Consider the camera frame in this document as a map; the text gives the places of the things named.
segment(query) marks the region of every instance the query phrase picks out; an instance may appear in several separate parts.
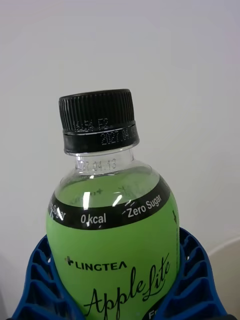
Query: green label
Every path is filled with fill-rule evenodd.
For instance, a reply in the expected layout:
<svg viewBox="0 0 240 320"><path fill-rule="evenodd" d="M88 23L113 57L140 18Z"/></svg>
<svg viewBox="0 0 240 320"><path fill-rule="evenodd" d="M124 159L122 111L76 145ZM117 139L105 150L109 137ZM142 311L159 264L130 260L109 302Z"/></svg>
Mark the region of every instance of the green label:
<svg viewBox="0 0 240 320"><path fill-rule="evenodd" d="M47 236L61 281L88 320L152 319L179 270L178 209L162 180L115 207L85 210L53 196Z"/></svg>

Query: blue bottle holder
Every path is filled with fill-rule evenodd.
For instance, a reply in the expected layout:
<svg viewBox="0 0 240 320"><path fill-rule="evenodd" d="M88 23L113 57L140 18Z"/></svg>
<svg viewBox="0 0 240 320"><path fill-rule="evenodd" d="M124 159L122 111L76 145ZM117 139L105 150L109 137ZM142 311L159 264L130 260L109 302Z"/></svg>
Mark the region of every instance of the blue bottle holder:
<svg viewBox="0 0 240 320"><path fill-rule="evenodd" d="M215 289L212 268L203 247L180 229L180 270L154 320L200 320L226 315ZM14 320L84 320L58 276L47 236L31 254Z"/></svg>

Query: white background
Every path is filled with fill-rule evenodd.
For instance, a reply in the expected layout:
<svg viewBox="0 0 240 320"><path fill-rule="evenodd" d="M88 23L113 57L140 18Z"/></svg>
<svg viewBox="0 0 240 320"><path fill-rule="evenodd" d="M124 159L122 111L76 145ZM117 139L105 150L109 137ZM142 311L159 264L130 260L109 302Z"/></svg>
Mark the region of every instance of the white background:
<svg viewBox="0 0 240 320"><path fill-rule="evenodd" d="M74 165L60 96L129 88L135 155L171 186L181 226L208 251L240 234L239 17L239 0L0 0L0 319Z"/></svg>

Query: plastic bottle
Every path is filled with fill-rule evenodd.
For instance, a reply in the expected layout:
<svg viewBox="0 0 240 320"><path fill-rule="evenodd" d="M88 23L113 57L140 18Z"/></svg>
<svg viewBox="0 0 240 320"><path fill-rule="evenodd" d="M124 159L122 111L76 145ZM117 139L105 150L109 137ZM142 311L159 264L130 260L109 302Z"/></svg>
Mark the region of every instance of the plastic bottle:
<svg viewBox="0 0 240 320"><path fill-rule="evenodd" d="M59 110L76 160L46 217L60 279L88 320L150 320L179 270L179 215L164 179L134 158L131 92L64 96Z"/></svg>

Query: black label band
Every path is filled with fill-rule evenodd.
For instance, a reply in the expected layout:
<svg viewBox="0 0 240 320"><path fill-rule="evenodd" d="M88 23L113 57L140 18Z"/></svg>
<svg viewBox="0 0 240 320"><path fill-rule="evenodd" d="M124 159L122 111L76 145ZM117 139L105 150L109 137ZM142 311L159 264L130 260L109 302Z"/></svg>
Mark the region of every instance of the black label band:
<svg viewBox="0 0 240 320"><path fill-rule="evenodd" d="M163 179L142 197L116 206L83 207L68 205L52 195L48 213L61 225L74 229L101 230L129 225L158 212L168 201L171 190Z"/></svg>

